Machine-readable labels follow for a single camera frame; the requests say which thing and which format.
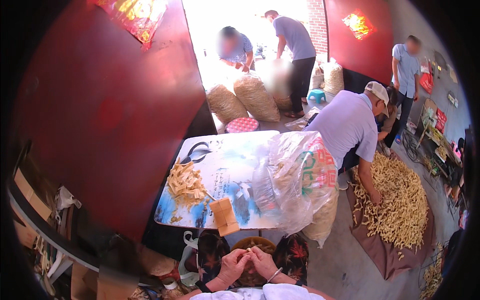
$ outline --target red polka dot stool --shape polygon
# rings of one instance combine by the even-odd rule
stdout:
[[[260,130],[260,124],[253,118],[236,118],[225,127],[225,133],[250,132]]]

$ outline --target blue shirt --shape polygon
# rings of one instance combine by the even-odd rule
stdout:
[[[287,46],[293,53],[293,60],[316,56],[310,35],[302,23],[286,16],[278,16],[273,20],[273,27],[276,36],[283,35],[285,37]]]
[[[365,94],[340,91],[303,131],[318,131],[325,147],[341,168],[343,158],[360,144],[355,152],[368,162],[373,161],[377,147],[377,123],[372,103]]]
[[[241,63],[247,62],[247,52],[252,51],[253,46],[246,35],[244,35],[243,33],[241,33],[240,35],[242,37],[242,41],[240,41],[240,43],[238,44],[237,48],[233,51],[233,53],[230,53],[229,55],[226,53],[219,54],[218,55],[219,58],[223,60],[228,60],[230,62],[241,62]]]
[[[392,56],[398,60],[398,90],[407,98],[413,98],[415,95],[415,74],[420,75],[420,61],[407,52],[405,44],[396,44],[393,46]]]

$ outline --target table with bird painting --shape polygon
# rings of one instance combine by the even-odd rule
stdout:
[[[252,190],[253,170],[268,139],[278,131],[258,131],[197,136],[185,140],[175,162],[193,162],[200,171],[202,184],[214,198],[228,197],[240,229],[275,228],[255,204]],[[162,225],[186,228],[217,228],[209,205],[203,202],[190,208],[179,205],[165,184],[154,215]]]

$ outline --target brick wall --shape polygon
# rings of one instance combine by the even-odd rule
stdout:
[[[310,37],[317,50],[317,61],[326,61],[328,54],[327,24],[323,0],[307,0]]]

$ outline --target plastic stool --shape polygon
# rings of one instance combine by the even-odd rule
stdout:
[[[307,99],[310,100],[311,97],[315,97],[315,101],[316,101],[317,103],[320,103],[320,101],[322,101],[322,100],[323,100],[323,101],[326,101],[326,100],[327,100],[327,97],[325,96],[325,93],[324,93],[323,91],[317,90],[317,89],[312,90],[312,91],[310,92],[310,94],[308,94]]]

